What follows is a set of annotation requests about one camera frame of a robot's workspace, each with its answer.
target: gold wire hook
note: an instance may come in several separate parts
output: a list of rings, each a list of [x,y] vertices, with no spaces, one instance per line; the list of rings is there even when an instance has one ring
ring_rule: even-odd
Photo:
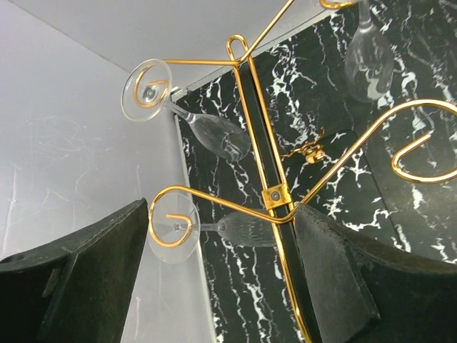
[[[180,239],[178,239],[175,242],[171,242],[171,243],[165,242],[162,239],[160,239],[159,236],[157,236],[156,232],[154,231],[154,228],[153,228],[153,225],[152,225],[152,212],[151,212],[151,210],[149,211],[149,226],[148,226],[149,233],[151,234],[151,236],[154,239],[154,241],[156,241],[156,243],[158,245],[160,245],[161,247],[164,247],[164,248],[176,248],[176,247],[179,247],[191,235],[191,232],[192,232],[192,221],[188,216],[183,215],[183,214],[168,213],[166,215],[166,217],[169,218],[169,219],[180,219],[180,220],[184,220],[186,222],[186,224],[187,224],[186,231],[184,232],[184,235]]]
[[[412,143],[410,143],[407,146],[405,146],[404,148],[402,148],[395,155],[393,155],[392,169],[395,172],[395,174],[400,176],[402,179],[405,179],[405,180],[408,180],[411,182],[418,182],[421,184],[439,184],[441,182],[446,182],[446,181],[452,180],[454,177],[457,177],[457,168],[450,171],[449,173],[437,175],[435,177],[420,177],[418,175],[412,175],[412,174],[408,173],[407,171],[402,170],[402,168],[399,166],[400,160],[402,158],[404,158],[407,154],[412,152],[414,149],[417,149],[418,147],[420,147],[426,141],[429,141],[430,138],[431,138],[430,134],[424,134],[420,138],[417,138],[417,140],[413,141]]]
[[[321,6],[326,9],[344,9],[357,4],[358,1],[347,1],[347,2],[328,2],[327,0],[321,0]]]

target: wine glass bowl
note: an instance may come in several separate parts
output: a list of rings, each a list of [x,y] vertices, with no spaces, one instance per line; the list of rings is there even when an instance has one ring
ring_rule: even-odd
[[[359,25],[346,53],[344,74],[351,96],[372,102],[391,88],[393,52],[371,20],[369,0],[360,0],[358,5]]]
[[[139,64],[127,79],[121,107],[127,119],[144,122],[154,118],[171,93],[171,70],[160,59]]]
[[[249,135],[227,119],[195,114],[189,125],[205,148],[229,162],[240,161],[251,150]]]

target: wine glass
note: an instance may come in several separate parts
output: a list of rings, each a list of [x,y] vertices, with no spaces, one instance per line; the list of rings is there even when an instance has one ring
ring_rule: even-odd
[[[148,243],[163,262],[175,264],[185,261],[194,252],[199,237],[197,208],[190,198],[180,192],[163,195],[149,213]]]
[[[274,247],[273,228],[269,222],[243,212],[232,212],[215,224],[201,224],[201,231],[217,232],[219,236],[234,245],[244,247]],[[175,224],[176,231],[186,229],[184,224]]]
[[[249,135],[228,119],[210,114],[195,114],[171,102],[171,70],[160,59],[150,59],[137,66],[122,92],[124,115],[132,121],[148,121],[165,106],[192,129],[200,143],[214,154],[235,162],[251,149]]]
[[[359,23],[344,61],[351,96],[362,102],[381,98],[391,88],[393,52],[373,23],[369,0],[359,0]]]

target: gold scroll arm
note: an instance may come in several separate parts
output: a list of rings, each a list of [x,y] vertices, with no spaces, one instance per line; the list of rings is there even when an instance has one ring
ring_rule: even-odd
[[[422,144],[424,144],[426,141],[430,140],[431,135],[430,134],[424,134],[420,138],[417,138],[417,140],[413,141],[412,143],[408,144],[402,150],[397,152],[395,155],[393,155],[392,158],[392,169],[397,174],[400,176],[402,179],[411,181],[411,182],[418,182],[421,184],[439,184],[441,182],[446,182],[449,180],[452,180],[453,178],[457,177],[457,168],[454,170],[450,171],[449,173],[445,173],[442,175],[437,175],[434,177],[420,177],[417,175],[412,175],[408,173],[407,171],[402,170],[402,168],[399,166],[400,160],[404,158],[407,154],[412,152],[414,149],[418,148]]]
[[[403,111],[405,109],[410,109],[411,107],[415,107],[415,106],[434,106],[434,107],[438,107],[440,109],[445,109],[447,111],[452,112],[454,115],[457,115],[457,106],[449,104],[448,102],[441,101],[441,100],[434,100],[434,99],[413,100],[413,101],[409,101],[404,104],[395,106],[394,108],[388,110],[386,113],[382,114],[379,118],[377,118],[377,120],[374,123],[372,123],[372,125],[357,139],[357,141],[349,149],[346,150],[346,153],[344,153],[343,156],[341,156],[340,159],[326,172],[326,174],[317,182],[317,184],[314,185],[314,187],[300,201],[299,204],[307,204],[319,192],[319,190],[324,186],[324,184],[326,184],[327,181],[332,178],[332,176],[351,158],[351,156],[355,152],[357,152],[361,148],[361,146],[373,135],[375,130],[377,130],[377,128],[379,128],[387,119],[389,119],[394,114],[399,113],[400,111]],[[400,152],[398,154],[396,154],[397,159],[395,156],[393,158],[393,160],[396,161],[395,165],[398,165],[398,162],[401,159],[401,157],[405,156],[407,153],[409,153],[410,151],[412,151],[413,149],[417,148],[419,145],[421,145],[422,143],[427,141],[428,138],[429,137],[427,135],[425,135],[425,136],[413,141],[412,143],[408,144],[406,147],[402,148],[402,150],[400,150]],[[418,177],[418,176],[414,176],[414,175],[406,173],[406,172],[403,172],[402,177],[409,181],[422,182],[424,184],[438,182],[435,179],[433,179],[434,177],[429,177],[429,178],[428,177]],[[449,173],[441,175],[439,177],[442,178],[442,180],[444,180],[444,181],[457,177],[457,169],[454,169],[453,171],[450,171]],[[200,197],[202,199],[209,200],[210,202],[215,202],[222,206],[234,209],[236,211],[243,212],[245,214],[249,214],[253,217],[256,217],[256,218],[259,218],[262,220],[266,220],[267,222],[274,223],[274,224],[285,224],[286,222],[291,221],[294,218],[295,213],[298,209],[298,206],[296,206],[291,210],[291,212],[287,216],[281,217],[281,218],[276,218],[276,217],[269,216],[267,214],[255,211],[253,209],[249,209],[248,207],[241,206],[234,202],[230,202],[229,200],[221,199],[221,198],[212,196],[210,194],[204,193],[202,191],[192,189],[190,187],[178,185],[178,186],[166,187],[165,189],[162,189],[156,195],[156,197],[152,201],[151,207],[149,209],[150,225],[152,225],[151,224],[152,213],[153,213],[153,210],[154,210],[154,207],[155,207],[157,201],[164,194],[166,194],[170,191],[185,191],[185,192],[193,194],[197,197]]]
[[[347,2],[329,2],[327,0],[321,0],[321,6],[326,9],[344,9],[358,3],[358,0],[347,1]]]
[[[177,241],[171,242],[171,243],[165,242],[162,239],[160,239],[159,236],[157,236],[156,232],[154,231],[154,228],[153,228],[153,225],[152,225],[152,211],[151,210],[149,211],[149,226],[148,226],[149,234],[152,236],[154,241],[156,241],[156,243],[159,244],[161,247],[164,247],[164,248],[176,248],[176,247],[179,247],[190,236],[190,234],[192,232],[192,221],[188,216],[184,216],[183,214],[168,213],[166,215],[166,217],[170,218],[170,219],[184,220],[186,222],[186,224],[187,224],[186,232],[184,232],[184,235],[180,239],[178,239]]]

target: gold metal stand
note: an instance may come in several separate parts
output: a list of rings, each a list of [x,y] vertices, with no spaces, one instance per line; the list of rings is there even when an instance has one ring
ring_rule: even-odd
[[[326,0],[320,0],[320,1],[321,1],[321,5],[324,6],[325,8],[327,8],[327,9],[340,9],[340,8],[347,7],[347,6],[350,6],[352,4],[355,4],[357,2],[357,1],[353,1],[353,2],[345,2],[345,3],[329,3]],[[240,212],[243,212],[245,214],[250,214],[253,217],[256,217],[256,218],[259,218],[259,219],[263,219],[263,220],[266,220],[266,221],[270,222],[272,224],[272,227],[273,227],[273,232],[274,232],[276,244],[277,244],[277,247],[278,247],[278,254],[279,254],[279,257],[280,257],[280,260],[281,260],[281,266],[282,266],[282,269],[283,269],[283,273],[285,275],[286,286],[288,288],[288,293],[289,293],[289,296],[290,296],[290,299],[291,299],[293,312],[294,312],[296,320],[298,322],[298,326],[299,326],[303,336],[305,337],[305,340],[308,343],[311,343],[310,335],[308,334],[308,330],[307,330],[306,325],[304,324],[304,321],[303,321],[303,316],[300,313],[300,308],[299,308],[298,303],[296,301],[296,290],[293,289],[292,282],[291,282],[291,275],[289,273],[289,268],[291,268],[291,266],[288,265],[286,254],[285,254],[285,251],[283,249],[283,242],[281,240],[281,234],[279,232],[279,227],[278,227],[278,224],[284,224],[284,223],[287,223],[287,222],[293,220],[293,218],[295,217],[295,213],[296,213],[296,211],[298,209],[298,206],[295,207],[293,205],[293,202],[291,201],[291,195],[290,195],[289,187],[288,187],[288,184],[287,184],[286,175],[284,173],[283,166],[282,166],[282,163],[281,163],[281,155],[279,154],[278,144],[276,142],[276,139],[275,139],[275,136],[274,136],[274,132],[273,132],[273,129],[271,127],[271,123],[270,123],[270,120],[269,120],[269,117],[268,117],[268,112],[267,112],[267,108],[266,108],[265,99],[263,97],[260,81],[258,79],[258,74],[257,74],[257,71],[256,71],[256,67],[254,65],[253,58],[251,56],[251,54],[255,50],[255,48],[260,44],[260,42],[267,35],[267,33],[270,32],[271,28],[283,16],[283,14],[290,7],[290,5],[292,5],[293,2],[294,2],[294,0],[288,0],[284,4],[283,8],[277,13],[277,15],[275,15],[275,17],[270,21],[270,23],[261,32],[261,34],[257,37],[257,39],[254,41],[254,43],[252,43],[251,46],[249,46],[247,44],[245,38],[242,37],[241,35],[234,34],[233,36],[231,36],[226,42],[226,49],[227,49],[228,56],[229,56],[230,60],[186,60],[186,59],[167,59],[167,60],[165,60],[165,62],[168,63],[168,64],[211,64],[211,65],[232,66],[233,67],[236,83],[238,85],[239,95],[240,95],[240,98],[241,98],[241,103],[242,103],[243,110],[244,110],[244,115],[246,117],[246,123],[247,123],[248,131],[249,131],[249,135],[251,137],[253,152],[254,152],[254,155],[256,157],[258,175],[260,177],[261,184],[262,184],[262,187],[263,187],[263,197],[264,197],[264,199],[265,198],[273,199],[273,197],[271,197],[271,195],[273,194],[272,190],[275,190],[275,189],[281,190],[280,192],[276,192],[275,193],[275,195],[277,195],[277,199],[274,199],[274,202],[271,202],[270,204],[268,204],[268,206],[267,206],[268,214],[264,214],[264,213],[255,211],[253,209],[249,209],[247,207],[241,206],[239,204],[235,204],[235,203],[230,202],[230,201],[225,200],[225,199],[214,197],[214,196],[212,196],[210,194],[201,192],[201,191],[199,191],[197,189],[192,189],[192,188],[189,188],[189,187],[176,185],[176,186],[166,187],[165,189],[161,190],[157,194],[157,196],[154,198],[154,200],[152,201],[151,207],[149,209],[149,233],[151,234],[151,236],[154,238],[154,240],[158,244],[160,244],[163,247],[167,247],[167,248],[178,247],[179,245],[183,244],[186,241],[186,239],[189,237],[189,235],[191,233],[191,230],[192,230],[191,221],[187,216],[182,216],[180,214],[168,214],[168,218],[181,219],[181,220],[184,220],[185,222],[187,222],[186,233],[183,235],[182,238],[180,238],[180,240],[178,240],[176,242],[171,242],[171,243],[164,242],[164,241],[162,241],[161,239],[158,238],[158,236],[156,235],[156,232],[154,231],[154,228],[153,228],[153,225],[152,225],[152,217],[153,217],[153,214],[154,214],[154,207],[156,206],[157,201],[163,195],[165,195],[166,193],[171,192],[171,191],[185,191],[185,192],[188,192],[190,194],[193,194],[196,197],[201,197],[202,199],[208,200],[210,202],[215,202],[215,203],[223,205],[225,207],[229,207],[229,208],[234,209],[236,211],[240,211]],[[238,41],[241,42],[241,44],[243,45],[244,51],[245,51],[243,56],[241,56],[239,58],[236,58],[234,56],[233,50],[231,48],[231,44],[235,40],[238,40]],[[276,162],[276,166],[278,167],[279,177],[280,177],[280,180],[281,180],[281,184],[279,184],[279,185],[277,185],[275,187],[271,187],[271,188],[267,187],[265,170],[264,170],[264,167],[263,167],[263,164],[262,164],[262,161],[261,161],[261,157],[260,157],[260,154],[259,154],[258,142],[257,142],[256,136],[254,134],[254,130],[253,130],[253,127],[252,127],[251,117],[250,117],[249,112],[248,112],[248,107],[247,107],[247,104],[246,104],[246,97],[245,97],[244,90],[243,90],[243,84],[241,82],[240,71],[238,69],[239,66],[242,63],[244,63],[245,61],[247,61],[248,65],[249,65],[249,68],[251,70],[253,81],[254,81],[254,84],[255,84],[255,87],[256,87],[256,93],[257,93],[258,100],[259,100],[260,105],[261,105],[263,119],[265,121],[268,137],[269,137],[269,140],[271,142],[271,146],[272,146],[272,150],[273,150],[273,157],[274,157],[274,160]],[[141,77],[144,75],[145,72],[146,71],[144,71],[143,73],[140,73],[140,76],[136,80],[137,84],[139,83]],[[358,151],[361,148],[361,146],[365,143],[365,141],[368,138],[370,138],[370,136],[375,132],[375,130],[377,130],[377,128],[380,127],[380,125],[382,125],[382,123],[384,123],[388,118],[390,118],[394,114],[397,114],[400,111],[403,111],[404,109],[410,109],[411,107],[415,107],[415,106],[435,106],[435,107],[438,107],[438,108],[441,108],[441,109],[448,110],[451,113],[457,115],[457,107],[456,106],[454,106],[452,104],[449,104],[447,102],[444,102],[444,101],[433,100],[433,99],[410,101],[410,102],[398,105],[398,106],[390,109],[389,111],[387,111],[386,113],[381,115],[365,131],[365,133],[363,133],[360,136],[360,138],[357,139],[357,141],[350,148],[348,148],[346,153],[336,162],[336,164],[334,164],[330,168],[330,170],[322,177],[321,180],[319,180],[319,182],[311,189],[311,191],[308,194],[305,195],[305,197],[300,201],[299,204],[308,203],[311,200],[311,198],[314,195],[316,195],[317,192],[322,188],[322,186],[328,180],[330,180],[330,178],[351,158],[352,154],[354,154],[356,151]],[[426,134],[425,136],[422,136],[421,138],[419,138],[419,139],[413,141],[412,143],[410,143],[409,145],[405,146],[398,153],[395,154],[395,156],[392,158],[392,168],[393,168],[393,170],[395,171],[395,173],[397,175],[399,175],[400,177],[402,177],[402,178],[404,178],[406,180],[409,180],[409,181],[412,181],[412,182],[421,182],[421,183],[424,183],[424,184],[430,184],[430,183],[436,183],[436,182],[445,182],[445,181],[448,181],[448,180],[450,180],[450,179],[452,179],[454,177],[457,177],[457,169],[454,169],[453,171],[451,171],[451,172],[449,172],[447,174],[443,174],[443,175],[440,175],[440,176],[437,176],[437,177],[420,177],[420,176],[416,176],[416,175],[413,175],[411,173],[408,173],[407,171],[402,170],[402,168],[399,166],[400,160],[405,155],[409,154],[411,151],[416,149],[418,146],[422,145],[424,142],[428,141],[430,138],[431,138],[430,134]],[[306,155],[305,151],[308,151],[307,150],[308,148],[310,148],[311,146],[315,146],[316,144],[317,144],[317,141],[311,142],[311,144],[309,144],[309,145],[307,145],[305,147],[301,147],[300,149],[296,149],[293,152],[301,152],[301,153],[303,153],[303,155]],[[322,157],[320,155],[320,154],[322,154],[321,150],[314,150],[312,152],[314,153],[313,158],[319,159],[319,158]],[[290,213],[285,217],[275,217],[273,208],[277,207],[277,206],[287,206],[290,209]]]

